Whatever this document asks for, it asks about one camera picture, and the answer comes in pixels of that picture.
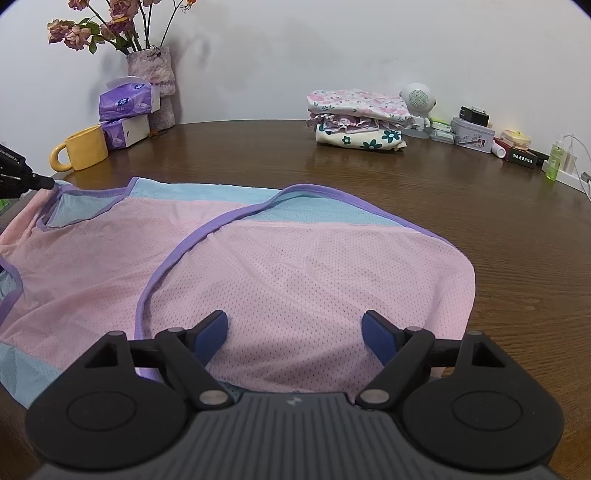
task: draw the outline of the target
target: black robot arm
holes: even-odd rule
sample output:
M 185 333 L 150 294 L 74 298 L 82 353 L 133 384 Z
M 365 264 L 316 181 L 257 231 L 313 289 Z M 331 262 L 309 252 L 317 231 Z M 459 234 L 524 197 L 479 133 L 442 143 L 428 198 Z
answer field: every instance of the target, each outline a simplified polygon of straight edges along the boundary
M 0 198 L 17 199 L 29 190 L 51 190 L 56 182 L 33 173 L 25 157 L 0 145 Z

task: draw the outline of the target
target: green leaf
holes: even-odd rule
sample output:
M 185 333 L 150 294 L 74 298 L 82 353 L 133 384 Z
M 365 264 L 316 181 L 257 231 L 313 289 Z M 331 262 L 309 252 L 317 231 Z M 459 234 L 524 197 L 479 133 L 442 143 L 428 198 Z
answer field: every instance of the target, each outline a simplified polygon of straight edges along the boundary
M 98 23 L 86 22 L 86 28 L 90 28 L 90 33 L 93 35 L 100 35 L 100 27 Z

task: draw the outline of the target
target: white fan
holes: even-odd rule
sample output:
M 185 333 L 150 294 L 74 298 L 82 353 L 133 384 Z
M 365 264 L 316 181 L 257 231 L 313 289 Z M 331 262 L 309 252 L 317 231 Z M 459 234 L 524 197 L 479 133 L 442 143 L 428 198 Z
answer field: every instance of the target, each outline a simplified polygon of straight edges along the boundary
M 431 126 L 429 113 L 437 103 L 429 87 L 422 83 L 411 83 L 402 89 L 400 96 L 407 104 L 415 123 L 413 127 L 403 129 L 402 134 L 409 137 L 429 138 L 425 128 Z

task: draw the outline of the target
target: dried flower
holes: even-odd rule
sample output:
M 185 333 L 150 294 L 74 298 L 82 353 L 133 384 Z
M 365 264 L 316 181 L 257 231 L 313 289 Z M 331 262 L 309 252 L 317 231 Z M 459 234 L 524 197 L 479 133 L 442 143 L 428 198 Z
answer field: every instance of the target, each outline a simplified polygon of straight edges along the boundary
M 113 31 L 111 31 L 111 29 L 107 27 L 107 25 L 105 25 L 104 23 L 100 24 L 100 34 L 106 40 L 114 40 L 116 37 L 115 33 L 113 33 Z
M 113 20 L 107 22 L 106 26 L 114 33 L 133 32 L 135 29 L 133 21 L 126 15 L 113 17 Z
M 127 17 L 131 20 L 139 10 L 138 0 L 111 0 L 109 5 L 113 20 L 120 17 Z
M 84 10 L 88 7 L 88 0 L 70 0 L 68 2 L 68 7 L 73 8 L 74 10 Z
M 47 24 L 49 43 L 59 43 L 70 33 L 74 22 L 69 20 L 54 20 Z
M 89 45 L 90 28 L 82 28 L 79 25 L 74 25 L 70 33 L 66 35 L 64 43 L 74 50 L 83 50 L 85 45 Z

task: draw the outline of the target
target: floral fabric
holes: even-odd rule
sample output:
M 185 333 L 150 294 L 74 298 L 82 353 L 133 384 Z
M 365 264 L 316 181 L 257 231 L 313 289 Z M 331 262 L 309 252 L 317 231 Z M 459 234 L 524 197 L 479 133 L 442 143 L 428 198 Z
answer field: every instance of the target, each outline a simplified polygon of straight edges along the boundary
M 400 130 L 388 130 L 380 127 L 377 131 L 347 132 L 326 131 L 322 124 L 316 126 L 316 141 L 335 147 L 354 148 L 356 150 L 399 150 L 406 147 Z
M 375 120 L 367 116 L 310 113 L 310 118 L 307 121 L 308 127 L 316 129 L 316 125 L 320 123 L 322 123 L 322 127 L 326 132 L 343 131 L 348 134 L 354 134 L 357 132 L 374 132 L 379 130 L 380 127 L 389 130 L 396 130 L 404 127 L 404 125 L 400 125 L 398 122 Z
M 413 116 L 399 96 L 363 90 L 314 90 L 308 94 L 308 110 L 321 115 L 350 115 L 393 122 L 402 127 L 413 124 Z

